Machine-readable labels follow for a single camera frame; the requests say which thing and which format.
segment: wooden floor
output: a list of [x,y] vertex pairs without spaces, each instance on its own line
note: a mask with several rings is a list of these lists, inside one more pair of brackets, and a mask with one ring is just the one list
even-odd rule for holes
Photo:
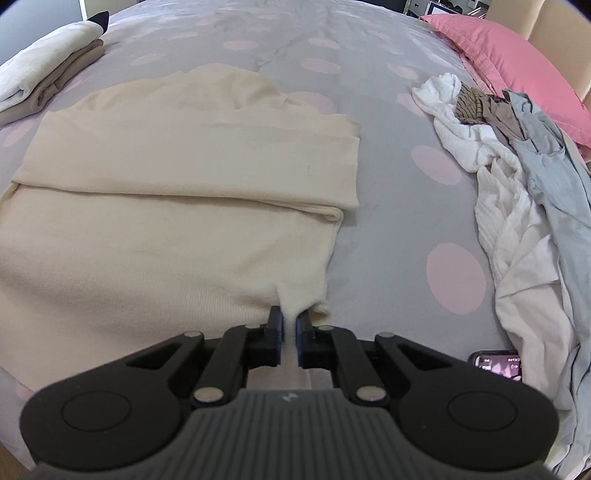
[[17,480],[27,473],[17,460],[0,443],[0,480]]

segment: pink polka dot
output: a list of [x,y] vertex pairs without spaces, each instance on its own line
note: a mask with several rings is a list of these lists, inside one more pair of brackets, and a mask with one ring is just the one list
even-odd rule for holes
[[153,61],[162,60],[164,55],[161,53],[148,53],[147,55],[142,55],[141,57],[136,58],[133,62],[131,62],[131,66],[137,67],[139,65],[146,65],[147,63],[152,63]]
[[314,92],[293,92],[290,93],[290,98],[295,98],[300,102],[307,103],[308,105],[316,108],[320,113],[329,115],[336,113],[335,103],[328,97]]
[[306,70],[318,73],[336,74],[340,72],[340,65],[323,59],[302,59],[300,65]]
[[81,83],[82,83],[81,77],[74,77],[74,78],[72,78],[72,80],[70,80],[68,83],[66,83],[66,86],[63,88],[62,92],[64,92],[64,93],[69,92],[70,90],[76,88]]
[[443,58],[441,58],[439,55],[434,54],[432,51],[427,53],[427,57],[429,58],[429,60],[434,61],[435,63],[438,63],[439,65],[443,66],[443,67],[452,67],[453,65],[451,63],[449,63],[446,60],[443,60]]
[[388,41],[391,39],[390,35],[386,35],[385,33],[381,32],[376,32],[375,30],[370,31],[369,33],[371,33],[374,37],[378,37],[382,40]]
[[169,40],[178,40],[179,38],[192,38],[192,37],[198,37],[199,34],[197,32],[185,32],[185,33],[179,33],[178,35],[175,35],[174,37],[170,37]]
[[486,293],[486,279],[478,260],[455,244],[439,244],[429,253],[427,282],[437,301],[458,315],[476,310]]
[[316,45],[317,47],[325,47],[325,48],[333,48],[334,50],[338,50],[340,45],[337,42],[333,42],[328,38],[309,38],[308,42],[311,45]]
[[202,18],[201,20],[199,20],[196,25],[198,27],[205,27],[207,25],[211,25],[212,23],[214,23],[217,19],[215,17],[206,17],[206,18]]
[[253,48],[257,48],[259,44],[252,40],[234,40],[234,41],[227,41],[224,42],[223,47],[226,50],[252,50]]
[[457,185],[462,179],[462,171],[457,162],[440,150],[424,146],[414,147],[411,157],[424,174],[439,183]]
[[393,63],[388,63],[387,65],[388,65],[388,69],[391,72],[394,72],[396,75],[398,75],[399,77],[402,77],[403,79],[408,79],[408,80],[417,80],[418,79],[418,73],[409,67],[401,67],[400,65],[394,65]]
[[414,103],[413,97],[410,93],[399,93],[396,97],[396,102],[405,107],[410,112],[418,116],[425,116],[423,111]]
[[6,127],[8,130],[8,135],[4,139],[2,145],[4,147],[11,147],[16,142],[18,142],[25,134],[35,125],[35,120],[29,118],[27,120],[22,120],[21,122],[14,123]]
[[401,50],[391,47],[390,45],[381,44],[381,45],[378,45],[378,47],[381,48],[382,50],[387,51],[388,53],[391,53],[392,55],[402,55]]
[[17,383],[16,394],[21,400],[27,401],[33,396],[34,393],[35,392],[33,390],[21,385],[20,383]]

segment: gray bedsheet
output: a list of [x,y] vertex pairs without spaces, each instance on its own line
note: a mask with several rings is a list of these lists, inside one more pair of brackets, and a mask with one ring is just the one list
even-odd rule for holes
[[[476,180],[443,151],[410,96],[444,72],[473,84],[427,24],[345,0],[148,0],[114,15],[103,39],[105,56],[46,110],[117,83],[225,63],[349,115],[361,124],[361,206],[345,217],[329,264],[331,322],[361,338],[390,330],[463,359],[509,346],[477,239]],[[42,115],[0,129],[2,189]],[[26,460],[16,417],[27,393],[14,390],[0,372],[0,402],[12,405],[0,415],[0,440]]]

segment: wooden headboard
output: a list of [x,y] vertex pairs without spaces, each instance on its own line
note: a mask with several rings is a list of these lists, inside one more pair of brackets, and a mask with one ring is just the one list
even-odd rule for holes
[[540,50],[591,111],[591,22],[566,0],[493,0],[487,20]]

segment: white cabinet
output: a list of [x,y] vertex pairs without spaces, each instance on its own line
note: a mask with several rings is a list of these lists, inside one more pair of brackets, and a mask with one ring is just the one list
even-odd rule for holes
[[109,12],[109,15],[114,15],[136,3],[137,0],[80,0],[80,9],[82,17],[86,19],[105,10]]

